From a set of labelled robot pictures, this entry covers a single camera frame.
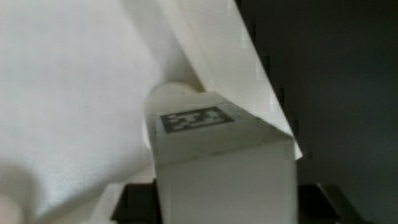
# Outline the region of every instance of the black surface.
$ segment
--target black surface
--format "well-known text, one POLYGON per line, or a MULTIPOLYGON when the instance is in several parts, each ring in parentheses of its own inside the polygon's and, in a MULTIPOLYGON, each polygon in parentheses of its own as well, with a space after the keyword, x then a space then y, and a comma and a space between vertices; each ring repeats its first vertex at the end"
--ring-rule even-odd
POLYGON ((339 221, 341 217, 316 185, 298 187, 298 208, 305 220, 339 221))
POLYGON ((398 1, 239 9, 305 155, 298 182, 335 184, 366 220, 398 223, 398 1))
POLYGON ((161 224, 156 184, 127 184, 110 218, 119 224, 161 224))

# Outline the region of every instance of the gray wall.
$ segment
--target gray wall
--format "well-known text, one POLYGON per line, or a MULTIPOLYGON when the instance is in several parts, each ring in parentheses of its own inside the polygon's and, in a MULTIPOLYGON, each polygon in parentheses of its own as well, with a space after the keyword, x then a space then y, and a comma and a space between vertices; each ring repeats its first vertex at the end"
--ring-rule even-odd
POLYGON ((307 158, 362 217, 398 223, 398 2, 241 0, 307 158))

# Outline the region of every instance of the dark background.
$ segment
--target dark background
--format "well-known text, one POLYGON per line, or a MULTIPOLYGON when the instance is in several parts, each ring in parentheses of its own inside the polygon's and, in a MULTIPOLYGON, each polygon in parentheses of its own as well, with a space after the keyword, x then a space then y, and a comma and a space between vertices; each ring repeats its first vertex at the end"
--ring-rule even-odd
POLYGON ((398 1, 236 1, 305 158, 360 216, 398 223, 398 1))

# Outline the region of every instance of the white fabric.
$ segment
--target white fabric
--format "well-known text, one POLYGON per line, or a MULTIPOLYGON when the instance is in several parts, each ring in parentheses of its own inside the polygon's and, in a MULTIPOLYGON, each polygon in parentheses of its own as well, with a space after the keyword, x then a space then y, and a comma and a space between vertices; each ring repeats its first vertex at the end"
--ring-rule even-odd
POLYGON ((3 195, 0 195, 0 223, 23 224, 21 207, 3 195))
POLYGON ((158 2, 204 89, 291 135, 234 0, 158 2))
POLYGON ((156 4, 133 2, 0 1, 0 193, 30 223, 147 165, 147 93, 195 85, 156 4))
POLYGON ((154 170, 152 166, 147 166, 126 179, 120 183, 110 184, 104 188, 104 191, 101 194, 95 195, 95 197, 85 201, 85 203, 72 208, 71 211, 67 211, 58 219, 51 222, 51 224, 90 224, 92 222, 95 223, 95 220, 99 221, 108 221, 104 220, 104 217, 110 216, 111 213, 111 205, 108 206, 106 200, 108 200, 108 195, 106 195, 106 189, 110 190, 110 194, 120 193, 120 188, 117 186, 122 186, 126 183, 151 183, 154 179, 154 170))

